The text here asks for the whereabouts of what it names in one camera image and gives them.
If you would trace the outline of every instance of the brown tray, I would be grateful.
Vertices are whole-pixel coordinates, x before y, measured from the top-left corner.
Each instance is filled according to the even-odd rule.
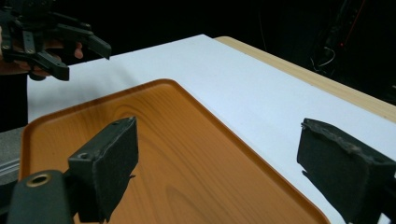
[[[66,171],[76,150],[108,123],[131,116],[137,120],[139,163],[110,223],[329,223],[170,79],[32,121],[22,134],[20,178]]]

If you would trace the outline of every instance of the white sheet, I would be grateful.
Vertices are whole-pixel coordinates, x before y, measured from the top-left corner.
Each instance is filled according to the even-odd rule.
[[[396,124],[205,35],[70,66],[70,81],[28,82],[29,120],[71,105],[172,78],[225,123],[331,223],[345,223],[302,175],[296,156],[304,118],[328,122],[396,160]]]

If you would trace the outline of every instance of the black mechanical part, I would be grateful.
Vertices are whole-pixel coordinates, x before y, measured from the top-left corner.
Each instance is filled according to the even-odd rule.
[[[119,119],[68,159],[63,174],[46,170],[17,183],[7,224],[110,220],[138,163],[136,119]]]
[[[53,0],[10,0],[9,6],[0,10],[2,27],[1,50],[6,62],[23,61],[32,70],[38,66],[60,80],[69,80],[69,68],[45,50],[45,42],[60,40],[64,52],[74,53],[76,43],[81,43],[98,55],[109,59],[111,47],[94,35],[89,24],[51,12]],[[21,50],[14,44],[21,45]],[[30,78],[42,80],[30,71]]]
[[[396,221],[396,162],[344,131],[304,119],[297,162],[346,223]]]

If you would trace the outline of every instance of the human hand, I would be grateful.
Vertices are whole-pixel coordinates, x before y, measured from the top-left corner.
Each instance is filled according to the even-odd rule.
[[[0,27],[0,44],[2,42],[2,36],[1,36],[1,27]],[[62,49],[64,47],[64,44],[62,41],[59,40],[51,40],[47,41],[45,43],[45,49]],[[15,50],[20,50],[22,51],[22,48],[18,45],[14,46]],[[55,59],[61,61],[61,57],[59,57],[56,54],[50,53],[52,57]],[[74,56],[78,59],[81,59],[84,55],[82,53],[82,44],[81,43],[76,43],[76,49],[74,52]],[[17,74],[22,74],[22,73],[27,73],[32,71],[34,75],[38,75],[41,77],[47,77],[50,76],[49,73],[46,71],[42,70],[38,66],[34,66],[33,69],[31,65],[27,62],[21,62],[21,61],[14,61],[12,63],[7,63],[3,60],[3,54],[0,50],[0,75],[17,75]]]

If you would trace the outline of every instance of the robotic arm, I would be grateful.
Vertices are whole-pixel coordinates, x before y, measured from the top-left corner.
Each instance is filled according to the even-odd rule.
[[[69,80],[69,68],[45,51],[45,42],[59,39],[64,42],[64,51],[73,54],[76,43],[109,59],[111,47],[94,35],[91,26],[77,19],[51,12],[53,0],[9,0],[9,6],[0,10],[2,27],[1,50],[6,62],[28,62],[52,74],[60,80]],[[22,45],[22,51],[14,49],[14,42]],[[44,77],[30,74],[30,78]]]

